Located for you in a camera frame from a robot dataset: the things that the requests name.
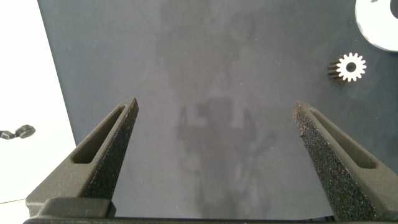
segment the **gear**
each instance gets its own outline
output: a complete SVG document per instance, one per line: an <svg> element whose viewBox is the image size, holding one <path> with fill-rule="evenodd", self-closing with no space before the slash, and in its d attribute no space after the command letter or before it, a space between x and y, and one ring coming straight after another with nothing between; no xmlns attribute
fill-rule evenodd
<svg viewBox="0 0 398 224"><path fill-rule="evenodd" d="M328 73L334 79L343 79L356 81L357 78L362 78L362 74L365 74L364 69L366 68L365 61L362 60L362 56L358 56L357 53L349 53L338 57L336 60L330 63Z"/></svg>

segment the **black foam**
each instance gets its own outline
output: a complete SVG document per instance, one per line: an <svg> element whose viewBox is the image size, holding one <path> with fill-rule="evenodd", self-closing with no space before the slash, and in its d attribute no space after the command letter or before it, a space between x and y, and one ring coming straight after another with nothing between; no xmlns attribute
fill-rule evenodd
<svg viewBox="0 0 398 224"><path fill-rule="evenodd" d="M378 214L375 206L343 165L326 137L317 128L321 125L297 103L294 118L300 126L300 137L313 162L329 204L338 221L374 220Z"/></svg>

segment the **white background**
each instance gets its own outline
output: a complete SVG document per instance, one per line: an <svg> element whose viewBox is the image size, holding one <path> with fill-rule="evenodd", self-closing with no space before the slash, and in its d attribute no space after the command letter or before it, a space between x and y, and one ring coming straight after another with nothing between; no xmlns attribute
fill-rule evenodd
<svg viewBox="0 0 398 224"><path fill-rule="evenodd" d="M0 21L0 130L36 129L26 139L0 139L0 223L22 223L23 199L75 141L37 1L0 1Z"/></svg>

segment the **white object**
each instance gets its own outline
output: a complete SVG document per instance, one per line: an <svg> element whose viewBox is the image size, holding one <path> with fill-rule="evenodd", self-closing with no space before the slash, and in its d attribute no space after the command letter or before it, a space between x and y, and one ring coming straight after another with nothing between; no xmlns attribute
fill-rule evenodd
<svg viewBox="0 0 398 224"><path fill-rule="evenodd" d="M390 9L391 0L357 0L356 23L374 46L398 52L398 19Z"/></svg>
<svg viewBox="0 0 398 224"><path fill-rule="evenodd" d="M349 63L355 64L355 69L353 71L347 70L347 65ZM356 81L357 78L362 78L362 74L365 74L364 69L366 68L365 61L362 60L362 56L358 56L357 53L353 55L353 53L349 53L349 55L344 55L343 58L340 59L340 63L337 64L337 72L340 74L339 77L343 77L343 80L351 80Z"/></svg>
<svg viewBox="0 0 398 224"><path fill-rule="evenodd" d="M9 203L25 199L76 145L37 1L0 1L0 21L0 129L36 129L0 139L0 223L15 223L3 220L17 206Z"/></svg>

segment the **gray table surface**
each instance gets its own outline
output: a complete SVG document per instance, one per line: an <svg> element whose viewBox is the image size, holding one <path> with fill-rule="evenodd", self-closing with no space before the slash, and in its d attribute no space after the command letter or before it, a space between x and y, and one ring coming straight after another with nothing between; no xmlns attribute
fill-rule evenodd
<svg viewBox="0 0 398 224"><path fill-rule="evenodd" d="M364 39L354 4L39 0L76 143L137 98L116 215L331 215L298 137L298 100L397 172L398 55ZM366 74L329 80L329 62L349 52Z"/></svg>

